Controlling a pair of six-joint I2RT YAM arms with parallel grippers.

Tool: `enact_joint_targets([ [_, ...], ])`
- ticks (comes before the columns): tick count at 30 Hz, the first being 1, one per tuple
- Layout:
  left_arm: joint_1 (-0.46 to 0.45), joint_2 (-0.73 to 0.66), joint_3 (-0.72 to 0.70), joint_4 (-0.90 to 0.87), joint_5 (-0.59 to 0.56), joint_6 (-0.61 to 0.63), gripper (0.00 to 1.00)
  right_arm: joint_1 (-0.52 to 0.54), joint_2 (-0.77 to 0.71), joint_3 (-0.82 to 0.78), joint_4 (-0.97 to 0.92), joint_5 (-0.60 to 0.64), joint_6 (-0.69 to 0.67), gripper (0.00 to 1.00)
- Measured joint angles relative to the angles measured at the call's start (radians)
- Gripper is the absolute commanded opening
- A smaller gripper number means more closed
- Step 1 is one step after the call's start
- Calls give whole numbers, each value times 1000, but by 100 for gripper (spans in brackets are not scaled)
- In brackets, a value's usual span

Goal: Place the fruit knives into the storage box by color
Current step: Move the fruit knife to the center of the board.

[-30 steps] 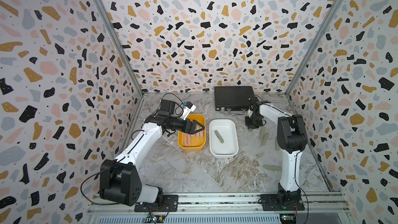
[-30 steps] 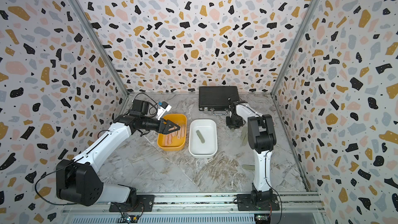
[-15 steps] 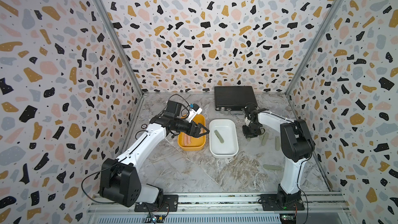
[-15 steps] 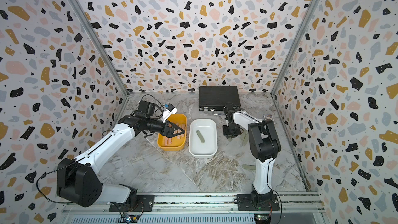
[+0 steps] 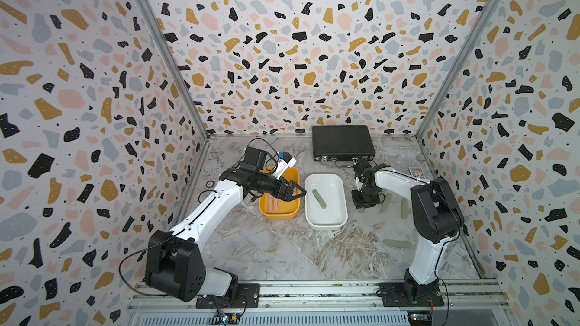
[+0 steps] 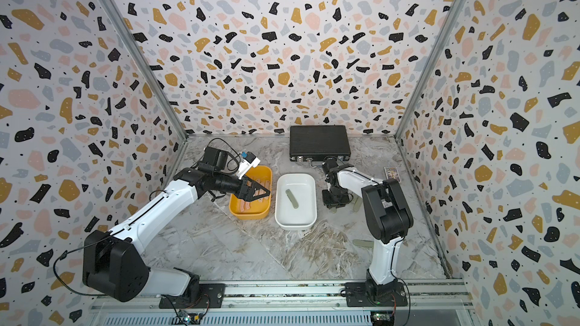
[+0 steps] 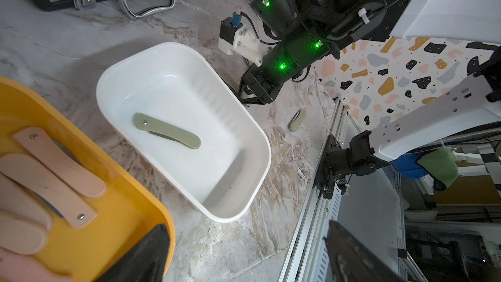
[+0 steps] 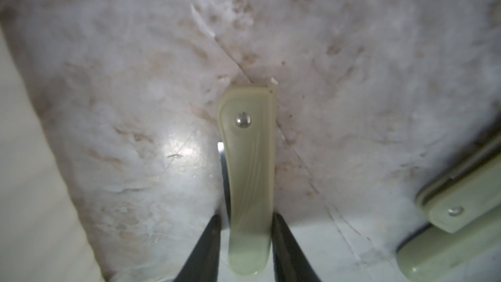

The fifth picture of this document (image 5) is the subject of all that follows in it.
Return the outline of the long pink sheathed knife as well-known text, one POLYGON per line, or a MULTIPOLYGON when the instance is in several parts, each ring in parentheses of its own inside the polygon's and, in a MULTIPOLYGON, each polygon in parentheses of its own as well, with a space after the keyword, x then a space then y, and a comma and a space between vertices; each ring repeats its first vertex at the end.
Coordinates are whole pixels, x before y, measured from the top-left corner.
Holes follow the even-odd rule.
POLYGON ((265 209, 270 214, 279 214, 282 211, 283 201, 280 201, 273 196, 267 196, 265 204, 265 209))

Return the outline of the yellow plastic bin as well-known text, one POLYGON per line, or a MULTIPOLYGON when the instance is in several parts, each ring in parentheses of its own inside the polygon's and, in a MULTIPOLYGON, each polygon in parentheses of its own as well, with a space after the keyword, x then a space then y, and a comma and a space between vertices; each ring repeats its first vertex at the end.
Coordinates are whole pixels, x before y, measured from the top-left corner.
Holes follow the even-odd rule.
MULTIPOLYGON (((282 175, 287 181, 300 183, 300 176, 296 168, 289 168, 282 175)), ((300 199, 292 202, 284 202, 274 198, 270 194, 265 194, 260 198, 260 212, 269 220, 290 220, 294 218, 300 209, 300 199)))

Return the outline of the white plastic bin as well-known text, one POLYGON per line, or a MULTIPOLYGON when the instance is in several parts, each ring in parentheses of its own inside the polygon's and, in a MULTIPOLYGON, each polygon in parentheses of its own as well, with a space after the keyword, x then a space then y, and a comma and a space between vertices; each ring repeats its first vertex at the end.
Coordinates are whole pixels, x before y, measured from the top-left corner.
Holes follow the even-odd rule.
POLYGON ((342 179, 331 173, 311 174, 305 180, 305 217, 309 226, 316 231, 331 231, 342 228, 348 220, 347 202, 342 179), (327 204, 322 209, 312 191, 318 190, 327 204))

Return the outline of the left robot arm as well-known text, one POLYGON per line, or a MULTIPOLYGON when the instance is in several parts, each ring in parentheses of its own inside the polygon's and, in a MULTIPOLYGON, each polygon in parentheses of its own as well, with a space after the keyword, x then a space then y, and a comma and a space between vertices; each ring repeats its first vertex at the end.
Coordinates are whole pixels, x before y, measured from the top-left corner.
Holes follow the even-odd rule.
POLYGON ((248 145, 241 158, 224 170, 208 196, 169 231, 157 230, 143 250, 146 259, 144 282, 156 297, 190 302, 198 296, 211 297, 216 305, 230 306, 240 296, 236 275, 205 266, 202 249, 222 220, 244 198, 266 194, 284 202, 306 196, 306 190, 283 177, 296 159, 289 152, 263 150, 248 145))

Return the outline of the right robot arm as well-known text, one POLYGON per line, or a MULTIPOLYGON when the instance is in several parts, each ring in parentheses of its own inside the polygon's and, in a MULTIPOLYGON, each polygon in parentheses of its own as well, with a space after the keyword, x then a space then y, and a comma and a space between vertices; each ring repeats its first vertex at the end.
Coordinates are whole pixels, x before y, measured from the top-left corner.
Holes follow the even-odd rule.
POLYGON ((378 205, 384 190, 411 202, 419 238, 401 296, 413 305, 433 299, 439 291, 440 262, 447 246, 459 239, 465 223, 449 183, 441 177, 429 181, 386 165, 373 166, 365 159, 356 161, 353 170, 356 189, 351 194, 356 208, 378 205))

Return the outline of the green knife near arm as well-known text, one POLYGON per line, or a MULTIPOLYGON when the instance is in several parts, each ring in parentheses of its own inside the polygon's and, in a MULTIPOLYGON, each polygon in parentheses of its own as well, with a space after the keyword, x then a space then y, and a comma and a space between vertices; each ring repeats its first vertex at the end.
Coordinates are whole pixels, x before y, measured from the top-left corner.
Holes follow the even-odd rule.
POLYGON ((383 244, 391 248, 410 248, 413 244, 410 241, 384 239, 383 244))

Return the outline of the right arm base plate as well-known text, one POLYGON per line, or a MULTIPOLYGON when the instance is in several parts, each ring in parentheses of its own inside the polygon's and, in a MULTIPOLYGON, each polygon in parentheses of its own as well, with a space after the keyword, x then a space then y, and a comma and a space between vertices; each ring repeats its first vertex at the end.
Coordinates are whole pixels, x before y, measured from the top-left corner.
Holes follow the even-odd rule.
POLYGON ((439 282, 415 285, 413 282, 383 282, 375 293, 383 307, 431 307, 444 306, 439 282))

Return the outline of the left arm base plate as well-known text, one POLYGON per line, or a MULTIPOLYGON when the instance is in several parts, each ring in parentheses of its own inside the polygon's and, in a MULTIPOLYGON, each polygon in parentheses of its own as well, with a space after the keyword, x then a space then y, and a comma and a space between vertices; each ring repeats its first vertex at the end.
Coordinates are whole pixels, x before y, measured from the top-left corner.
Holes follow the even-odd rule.
POLYGON ((256 309, 260 300, 259 283, 231 286, 224 296, 202 295, 196 299, 196 309, 256 309))

